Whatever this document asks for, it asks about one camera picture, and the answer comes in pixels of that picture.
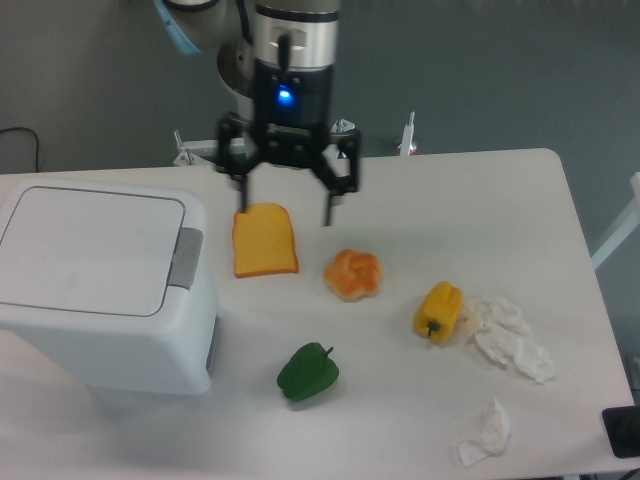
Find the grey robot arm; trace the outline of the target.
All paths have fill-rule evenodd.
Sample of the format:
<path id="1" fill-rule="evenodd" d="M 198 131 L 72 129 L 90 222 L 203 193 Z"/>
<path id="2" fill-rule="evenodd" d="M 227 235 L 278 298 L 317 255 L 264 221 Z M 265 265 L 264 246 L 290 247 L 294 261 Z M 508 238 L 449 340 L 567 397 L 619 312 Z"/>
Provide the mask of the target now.
<path id="1" fill-rule="evenodd" d="M 249 175 L 266 163 L 309 170 L 327 191 L 325 220 L 360 183 L 360 132 L 329 121 L 341 4 L 338 1 L 158 1 L 179 51 L 218 50 L 222 81 L 239 107 L 217 123 L 213 163 L 233 180 L 240 209 Z"/>

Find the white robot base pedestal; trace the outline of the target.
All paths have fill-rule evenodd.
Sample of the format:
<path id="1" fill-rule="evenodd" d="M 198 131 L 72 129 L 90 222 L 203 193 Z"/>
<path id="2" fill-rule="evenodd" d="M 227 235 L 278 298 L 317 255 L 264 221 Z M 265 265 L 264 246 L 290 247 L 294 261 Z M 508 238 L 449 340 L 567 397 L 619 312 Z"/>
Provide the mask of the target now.
<path id="1" fill-rule="evenodd" d="M 252 47 L 245 40 L 225 43 L 218 50 L 217 70 L 221 82 L 227 91 L 233 94 L 239 115 L 248 119 L 253 116 L 251 93 L 253 66 Z M 330 131 L 331 133 L 346 132 L 351 129 L 355 129 L 354 123 L 339 119 Z M 174 166 L 205 165 L 205 162 L 212 162 L 215 159 L 218 152 L 216 139 L 183 141 L 178 130 L 174 130 L 173 133 L 177 148 Z M 255 146 L 247 134 L 239 134 L 231 140 L 230 150 L 235 157 L 244 159 L 247 154 L 253 153 Z M 334 161 L 337 151 L 328 146 L 324 154 L 330 161 Z"/>

